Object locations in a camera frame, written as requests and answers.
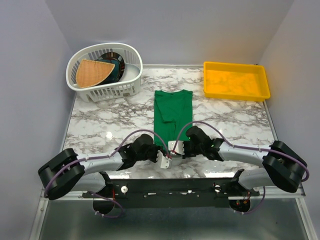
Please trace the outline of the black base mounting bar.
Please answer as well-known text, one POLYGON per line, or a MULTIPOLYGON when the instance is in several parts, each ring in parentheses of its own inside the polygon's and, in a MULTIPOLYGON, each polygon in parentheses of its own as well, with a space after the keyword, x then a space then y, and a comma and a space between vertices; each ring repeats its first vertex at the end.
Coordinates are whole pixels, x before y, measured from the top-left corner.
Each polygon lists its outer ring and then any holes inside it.
POLYGON ((111 198, 123 208, 229 208, 231 197, 259 196, 238 183, 240 172, 220 178, 111 179, 98 195, 111 198))

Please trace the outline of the yellow plastic tray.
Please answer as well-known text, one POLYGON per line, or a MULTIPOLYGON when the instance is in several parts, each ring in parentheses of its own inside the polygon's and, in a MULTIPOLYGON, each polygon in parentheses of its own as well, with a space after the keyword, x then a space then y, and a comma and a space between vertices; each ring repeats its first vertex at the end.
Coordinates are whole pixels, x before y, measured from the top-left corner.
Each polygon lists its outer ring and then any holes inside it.
POLYGON ((271 97, 262 65, 205 61, 203 81, 207 98, 263 102, 271 97))

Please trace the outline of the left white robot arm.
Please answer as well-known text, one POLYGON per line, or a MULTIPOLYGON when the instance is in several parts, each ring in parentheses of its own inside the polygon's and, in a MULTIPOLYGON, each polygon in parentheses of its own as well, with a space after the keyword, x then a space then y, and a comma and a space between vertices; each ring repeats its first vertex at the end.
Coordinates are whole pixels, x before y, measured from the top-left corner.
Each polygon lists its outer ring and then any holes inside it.
POLYGON ((66 148, 38 169, 44 187, 44 197, 57 200, 71 191, 84 191, 79 181, 87 175, 104 171, 121 171, 138 161, 157 162, 163 147, 154 143, 148 134, 133 142, 123 142, 111 153, 97 153, 80 157, 73 148, 66 148))

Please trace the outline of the green t shirt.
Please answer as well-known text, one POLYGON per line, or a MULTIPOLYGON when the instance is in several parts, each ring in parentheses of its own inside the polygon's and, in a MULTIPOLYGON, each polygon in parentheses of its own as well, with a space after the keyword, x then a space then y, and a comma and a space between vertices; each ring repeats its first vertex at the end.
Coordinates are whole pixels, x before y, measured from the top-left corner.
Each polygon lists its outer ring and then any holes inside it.
POLYGON ((193 92, 181 90, 177 92, 154 92, 153 131, 159 135, 154 138, 156 145, 164 147, 169 141, 179 139, 187 141, 186 127, 181 135, 179 132, 188 123, 193 121, 193 92))

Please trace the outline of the dark teal round plate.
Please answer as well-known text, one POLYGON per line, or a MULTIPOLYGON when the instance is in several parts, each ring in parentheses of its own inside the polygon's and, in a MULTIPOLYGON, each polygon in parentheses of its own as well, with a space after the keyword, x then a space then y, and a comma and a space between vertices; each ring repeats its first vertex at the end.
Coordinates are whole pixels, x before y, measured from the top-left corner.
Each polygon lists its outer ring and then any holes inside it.
POLYGON ((106 52, 96 61, 114 64, 111 74, 100 85, 117 83, 122 78, 125 71, 125 61, 123 57, 116 52, 106 52))

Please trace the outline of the orange woven fan mat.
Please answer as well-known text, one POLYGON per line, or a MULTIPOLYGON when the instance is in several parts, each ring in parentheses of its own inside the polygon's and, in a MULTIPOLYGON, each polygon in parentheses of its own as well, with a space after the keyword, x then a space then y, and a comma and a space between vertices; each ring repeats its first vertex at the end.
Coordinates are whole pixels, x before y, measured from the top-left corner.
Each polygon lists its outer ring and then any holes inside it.
POLYGON ((115 64, 83 59, 76 72, 75 80, 79 88, 90 88, 102 83, 115 68, 115 64))

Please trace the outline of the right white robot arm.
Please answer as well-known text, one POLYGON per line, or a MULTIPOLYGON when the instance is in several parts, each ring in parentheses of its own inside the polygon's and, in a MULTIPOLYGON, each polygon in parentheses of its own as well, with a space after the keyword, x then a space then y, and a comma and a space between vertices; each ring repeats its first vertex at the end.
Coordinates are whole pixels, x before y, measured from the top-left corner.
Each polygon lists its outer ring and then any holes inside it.
POLYGON ((262 147, 234 145, 223 137, 210 138, 198 126, 190 127, 185 135, 188 140, 184 141, 183 147, 187 158, 203 155, 211 161, 235 161, 257 166, 254 170, 236 172, 230 183, 230 191, 236 196, 266 186, 295 193, 307 174, 307 163, 279 140, 262 147))

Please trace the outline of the white plastic laundry basket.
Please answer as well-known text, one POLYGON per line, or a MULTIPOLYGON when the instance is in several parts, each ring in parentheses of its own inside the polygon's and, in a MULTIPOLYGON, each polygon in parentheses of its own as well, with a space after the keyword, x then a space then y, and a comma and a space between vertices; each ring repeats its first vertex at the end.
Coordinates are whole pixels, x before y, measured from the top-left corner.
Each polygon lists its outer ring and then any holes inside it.
POLYGON ((124 96, 133 96, 140 91, 143 62, 138 51, 125 43, 100 43, 85 47, 76 52, 66 67, 66 83, 77 92, 82 100, 89 102, 106 101, 124 96), (119 81, 87 88, 76 83, 76 73, 83 59, 106 60, 108 57, 119 61, 119 81))

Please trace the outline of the aluminium frame rail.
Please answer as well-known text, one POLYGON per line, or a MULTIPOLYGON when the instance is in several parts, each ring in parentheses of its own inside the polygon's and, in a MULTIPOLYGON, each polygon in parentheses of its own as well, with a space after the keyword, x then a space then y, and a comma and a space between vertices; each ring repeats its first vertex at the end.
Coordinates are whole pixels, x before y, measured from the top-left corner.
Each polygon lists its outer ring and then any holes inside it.
MULTIPOLYGON (((59 201, 71 201, 71 200, 89 200, 90 196, 84 196, 85 192, 82 191, 71 191, 65 196, 58 198, 59 201)), ((306 197, 303 187, 299 187, 297 192, 289 193, 285 192, 274 186, 265 187, 265 198, 266 199, 303 199, 306 197)))

